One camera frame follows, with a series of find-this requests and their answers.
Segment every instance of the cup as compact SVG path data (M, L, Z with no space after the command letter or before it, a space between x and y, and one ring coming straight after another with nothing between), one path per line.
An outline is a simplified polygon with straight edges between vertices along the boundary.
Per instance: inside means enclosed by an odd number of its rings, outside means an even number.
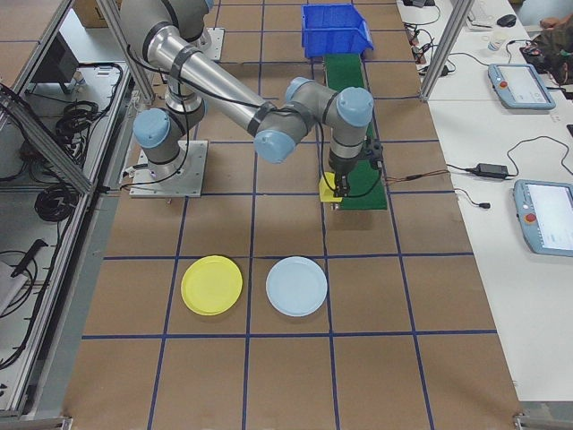
M499 51L503 43L508 39L508 34L504 31L494 31L490 37L487 48L490 51Z

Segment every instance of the yellow plate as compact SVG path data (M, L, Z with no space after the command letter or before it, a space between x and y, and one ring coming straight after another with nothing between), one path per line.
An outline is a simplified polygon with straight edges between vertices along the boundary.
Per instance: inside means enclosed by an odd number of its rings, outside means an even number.
M234 262L220 255L201 258L181 282L181 296L199 315L218 315L235 304L243 289L243 276Z

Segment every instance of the blue storage bin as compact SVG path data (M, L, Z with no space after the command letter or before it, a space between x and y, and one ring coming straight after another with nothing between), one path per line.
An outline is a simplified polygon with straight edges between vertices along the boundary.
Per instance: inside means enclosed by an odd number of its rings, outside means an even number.
M368 24L353 4L303 4L302 13L306 58L374 49Z

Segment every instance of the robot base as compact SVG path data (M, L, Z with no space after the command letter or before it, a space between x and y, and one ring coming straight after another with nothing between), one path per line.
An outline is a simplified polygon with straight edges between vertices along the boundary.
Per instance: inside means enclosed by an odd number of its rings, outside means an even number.
M187 141L179 141L181 151L185 151ZM183 167L179 173L173 175L165 182L158 184L134 185L129 194L131 197L140 198L173 198L173 197L201 197L203 187L203 174L205 161L207 160L207 141L189 141L189 151ZM147 157L141 152L138 163L147 163ZM148 168L137 170L133 177L133 183L153 182L153 177Z

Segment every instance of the plate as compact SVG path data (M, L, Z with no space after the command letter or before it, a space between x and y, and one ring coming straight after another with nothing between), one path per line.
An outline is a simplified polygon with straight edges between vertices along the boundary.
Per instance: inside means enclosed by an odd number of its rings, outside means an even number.
M233 306L243 289L243 276L234 262L210 255L194 262L181 282L185 305L199 315L218 315Z
M313 260L288 257L267 276L267 297L282 314L306 316L321 307L328 290L322 268Z

